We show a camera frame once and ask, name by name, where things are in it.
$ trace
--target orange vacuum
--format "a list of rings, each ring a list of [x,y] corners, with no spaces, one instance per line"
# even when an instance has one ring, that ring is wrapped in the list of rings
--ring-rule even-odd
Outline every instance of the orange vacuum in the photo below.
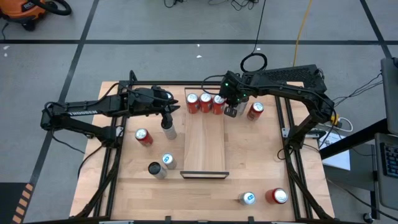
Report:
[[[45,0],[0,0],[0,17],[9,21],[22,24],[25,30],[33,31],[37,19],[44,17],[46,12],[60,16],[69,15],[72,10],[64,0],[55,0],[65,10],[59,10],[53,1]]]

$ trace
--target wooden cutting board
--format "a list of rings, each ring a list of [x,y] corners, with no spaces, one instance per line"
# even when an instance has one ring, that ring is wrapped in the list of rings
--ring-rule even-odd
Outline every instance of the wooden cutting board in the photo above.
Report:
[[[185,90],[186,95],[202,90]],[[184,171],[225,171],[224,115],[186,112]],[[195,177],[208,174],[195,174]]]

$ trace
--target red soda can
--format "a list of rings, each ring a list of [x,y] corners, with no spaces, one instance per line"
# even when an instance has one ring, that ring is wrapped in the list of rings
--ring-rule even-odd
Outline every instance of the red soda can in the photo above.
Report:
[[[138,129],[136,131],[136,139],[143,145],[143,146],[151,146],[154,142],[154,139],[149,134],[149,132],[145,128]]]
[[[213,98],[213,114],[223,114],[225,99],[216,95]]]
[[[261,113],[264,111],[264,105],[260,102],[255,102],[251,105],[248,112],[248,119],[251,121],[256,121],[259,119]]]
[[[197,113],[200,107],[199,97],[194,93],[190,93],[187,96],[187,108],[191,114]]]
[[[271,189],[266,192],[266,200],[270,204],[283,204],[287,199],[287,193],[282,188]]]
[[[211,110],[211,105],[212,105],[212,101],[211,101],[210,94],[204,93],[204,94],[200,95],[200,110],[203,113],[209,113]]]

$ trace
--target white paper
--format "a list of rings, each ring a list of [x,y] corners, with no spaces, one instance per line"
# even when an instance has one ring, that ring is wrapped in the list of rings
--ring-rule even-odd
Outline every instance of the white paper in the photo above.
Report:
[[[330,144],[333,144],[335,142],[338,142],[340,140],[340,136],[335,133],[330,133],[328,138],[326,139],[325,143],[323,146],[320,148],[322,150],[323,148],[329,146]],[[319,144],[322,143],[326,135],[324,135],[322,138],[318,140]],[[334,155],[332,157],[329,157],[327,159],[322,160],[322,163],[327,166],[332,166],[344,170],[351,170],[351,164],[349,163],[349,150],[341,152],[337,155]]]

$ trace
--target yellow cable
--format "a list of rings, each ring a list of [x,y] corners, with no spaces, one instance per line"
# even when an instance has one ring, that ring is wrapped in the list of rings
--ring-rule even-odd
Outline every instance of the yellow cable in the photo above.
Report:
[[[300,27],[300,30],[298,32],[298,36],[297,36],[297,40],[296,40],[296,48],[294,49],[293,67],[296,64],[297,47],[299,46],[299,40],[300,40],[300,36],[301,36],[301,31],[303,31],[305,20],[307,19],[308,13],[310,12],[311,4],[312,4],[312,0],[310,0],[309,4],[307,6],[307,10],[305,11],[303,22],[301,23],[301,27]]]

